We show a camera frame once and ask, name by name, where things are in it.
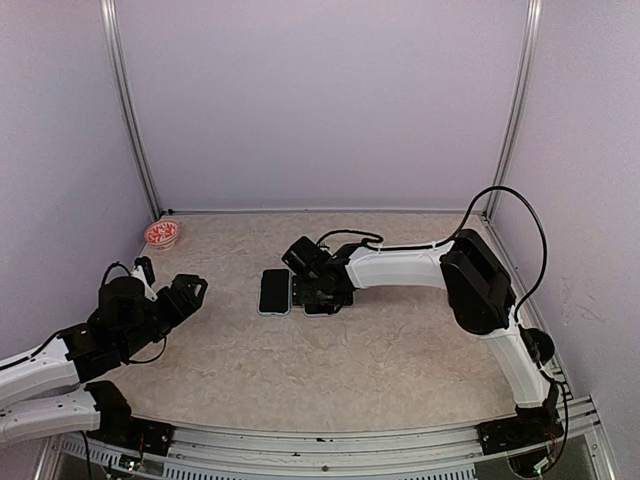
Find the lilac phone case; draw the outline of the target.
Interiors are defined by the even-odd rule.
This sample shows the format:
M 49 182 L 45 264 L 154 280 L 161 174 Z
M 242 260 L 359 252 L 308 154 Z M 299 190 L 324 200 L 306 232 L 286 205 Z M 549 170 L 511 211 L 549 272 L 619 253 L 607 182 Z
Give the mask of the lilac phone case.
M 303 307 L 303 311 L 308 317 L 328 317 L 334 314 L 335 308 L 331 305 L 308 304 Z

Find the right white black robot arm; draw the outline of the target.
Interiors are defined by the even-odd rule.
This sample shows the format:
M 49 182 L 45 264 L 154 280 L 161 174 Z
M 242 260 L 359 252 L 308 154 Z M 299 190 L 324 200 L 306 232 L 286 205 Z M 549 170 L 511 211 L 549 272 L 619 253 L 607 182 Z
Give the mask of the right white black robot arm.
M 459 327 L 485 342 L 507 379 L 514 415 L 478 426 L 481 448 L 500 453 L 562 440 L 560 385 L 547 369 L 555 354 L 551 337 L 520 322 L 509 273 L 473 229 L 426 245 L 386 246 L 380 235 L 361 232 L 360 241 L 331 251 L 321 240 L 297 239 L 283 254 L 293 273 L 293 299 L 308 315 L 335 315 L 353 303 L 358 290 L 430 287 L 447 294 Z

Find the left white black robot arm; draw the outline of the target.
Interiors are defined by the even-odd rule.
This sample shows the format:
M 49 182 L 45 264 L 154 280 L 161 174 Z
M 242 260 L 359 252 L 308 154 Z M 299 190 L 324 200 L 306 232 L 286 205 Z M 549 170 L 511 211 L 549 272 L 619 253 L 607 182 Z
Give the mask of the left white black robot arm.
M 135 275 L 101 285 L 98 307 L 86 322 L 2 364 L 2 447 L 76 431 L 133 443 L 139 421 L 103 376 L 164 341 L 202 307 L 207 287 L 206 280 L 189 274 L 177 275 L 159 291 Z

